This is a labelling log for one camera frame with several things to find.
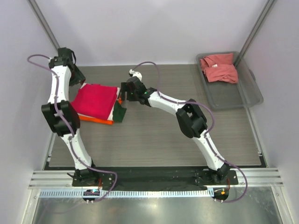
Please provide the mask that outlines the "dark green t-shirt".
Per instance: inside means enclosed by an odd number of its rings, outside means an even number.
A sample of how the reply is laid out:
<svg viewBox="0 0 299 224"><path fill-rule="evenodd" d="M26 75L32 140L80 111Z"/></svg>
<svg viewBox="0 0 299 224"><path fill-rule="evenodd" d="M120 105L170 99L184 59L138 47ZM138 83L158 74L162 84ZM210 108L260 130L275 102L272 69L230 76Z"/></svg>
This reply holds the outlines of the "dark green t-shirt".
<svg viewBox="0 0 299 224"><path fill-rule="evenodd" d="M113 121L121 123L125 117L127 109L122 107L119 103L115 103L113 110Z"/></svg>

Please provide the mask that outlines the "red t-shirt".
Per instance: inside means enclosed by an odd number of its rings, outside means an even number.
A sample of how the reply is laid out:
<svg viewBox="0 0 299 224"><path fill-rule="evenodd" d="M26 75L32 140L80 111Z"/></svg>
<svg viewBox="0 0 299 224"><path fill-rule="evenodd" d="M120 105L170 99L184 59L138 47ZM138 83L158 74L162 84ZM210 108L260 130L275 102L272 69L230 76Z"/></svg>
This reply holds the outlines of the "red t-shirt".
<svg viewBox="0 0 299 224"><path fill-rule="evenodd" d="M100 84L84 84L71 102L75 111L84 116L111 120L119 88Z"/></svg>

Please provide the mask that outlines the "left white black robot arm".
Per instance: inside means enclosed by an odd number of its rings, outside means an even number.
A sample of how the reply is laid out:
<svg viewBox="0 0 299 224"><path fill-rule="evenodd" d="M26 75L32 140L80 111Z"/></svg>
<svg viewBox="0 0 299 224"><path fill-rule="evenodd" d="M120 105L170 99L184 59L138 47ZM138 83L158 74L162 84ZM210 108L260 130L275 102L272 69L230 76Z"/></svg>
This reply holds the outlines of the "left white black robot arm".
<svg viewBox="0 0 299 224"><path fill-rule="evenodd" d="M41 110L51 131L64 141L71 153L75 171L70 177L77 184L95 186L100 175L94 171L95 165L80 136L79 115L69 101L69 87L84 84L85 76L76 66L71 49L59 48L57 52L47 67L52 74L51 93Z"/></svg>

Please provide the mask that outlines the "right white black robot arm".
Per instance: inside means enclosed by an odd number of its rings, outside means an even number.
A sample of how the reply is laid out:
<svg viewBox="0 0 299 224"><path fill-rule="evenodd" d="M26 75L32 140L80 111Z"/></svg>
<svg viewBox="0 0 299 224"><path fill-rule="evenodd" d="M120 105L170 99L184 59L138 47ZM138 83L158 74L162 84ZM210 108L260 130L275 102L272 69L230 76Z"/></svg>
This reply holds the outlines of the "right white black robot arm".
<svg viewBox="0 0 299 224"><path fill-rule="evenodd" d="M171 98L155 88L146 88L136 76L121 83L121 99L137 101L174 115L180 131L192 139L203 154L212 182L219 185L227 180L230 167L213 143L208 133L207 119L194 99L184 101Z"/></svg>

